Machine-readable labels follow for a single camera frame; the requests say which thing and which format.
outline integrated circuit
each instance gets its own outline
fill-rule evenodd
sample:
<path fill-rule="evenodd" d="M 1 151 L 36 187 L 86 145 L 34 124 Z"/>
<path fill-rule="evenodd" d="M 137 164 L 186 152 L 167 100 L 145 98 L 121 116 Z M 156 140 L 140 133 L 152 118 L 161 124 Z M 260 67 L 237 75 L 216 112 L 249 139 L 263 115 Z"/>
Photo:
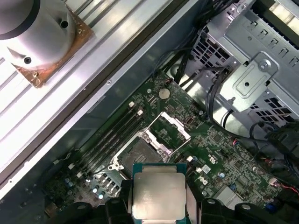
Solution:
<path fill-rule="evenodd" d="M 213 137 L 213 140 L 215 141 L 215 142 L 220 142 L 221 141 L 221 139 L 222 139 L 222 137 L 221 137 L 221 135 L 219 135 L 219 134 L 216 134 L 214 137 Z"/>

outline motherboard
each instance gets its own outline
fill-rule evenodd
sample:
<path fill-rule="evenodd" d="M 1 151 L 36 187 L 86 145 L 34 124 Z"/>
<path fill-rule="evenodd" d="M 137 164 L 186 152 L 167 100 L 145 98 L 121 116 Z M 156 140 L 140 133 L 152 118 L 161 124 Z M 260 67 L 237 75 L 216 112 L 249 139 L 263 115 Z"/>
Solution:
<path fill-rule="evenodd" d="M 280 188 L 235 139 L 209 122 L 204 107 L 164 73 L 149 78 L 44 185 L 53 203 L 83 201 L 94 207 L 120 192 L 135 163 L 186 163 L 204 197 L 233 209 L 263 207 Z"/>

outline silver cylinder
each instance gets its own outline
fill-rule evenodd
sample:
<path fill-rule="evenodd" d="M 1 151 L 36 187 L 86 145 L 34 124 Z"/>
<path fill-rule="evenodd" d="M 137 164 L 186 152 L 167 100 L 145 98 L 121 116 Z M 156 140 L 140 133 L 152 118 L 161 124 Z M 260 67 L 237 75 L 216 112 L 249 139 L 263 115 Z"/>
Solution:
<path fill-rule="evenodd" d="M 73 17 L 60 0 L 0 0 L 0 21 L 3 56 L 30 70 L 59 62 L 75 37 Z"/>

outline red wire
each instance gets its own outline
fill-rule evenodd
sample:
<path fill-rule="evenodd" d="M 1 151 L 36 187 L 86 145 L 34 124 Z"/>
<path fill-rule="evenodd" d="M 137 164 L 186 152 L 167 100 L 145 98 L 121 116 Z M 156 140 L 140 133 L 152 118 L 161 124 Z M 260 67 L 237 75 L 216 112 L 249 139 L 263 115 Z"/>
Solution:
<path fill-rule="evenodd" d="M 295 193 L 297 193 L 297 195 L 299 196 L 299 192 L 298 192 L 295 188 L 293 188 L 293 187 L 288 187 L 288 186 L 285 186 L 285 185 L 283 185 L 283 184 L 280 184 L 280 186 L 282 186 L 283 188 L 286 188 L 286 189 L 291 189 L 292 191 L 294 191 Z"/>

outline screw hole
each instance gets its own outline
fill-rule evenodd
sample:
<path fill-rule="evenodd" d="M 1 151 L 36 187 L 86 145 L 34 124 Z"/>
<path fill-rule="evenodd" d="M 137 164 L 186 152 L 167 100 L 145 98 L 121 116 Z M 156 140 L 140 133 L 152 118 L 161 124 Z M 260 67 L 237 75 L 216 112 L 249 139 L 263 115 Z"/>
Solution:
<path fill-rule="evenodd" d="M 62 22 L 60 23 L 60 26 L 61 26 L 63 29 L 65 29 L 65 28 L 67 28 L 67 27 L 69 26 L 69 23 L 68 23 L 67 21 L 62 21 Z"/>
<path fill-rule="evenodd" d="M 24 58 L 24 63 L 25 64 L 30 64 L 31 63 L 31 57 Z"/>

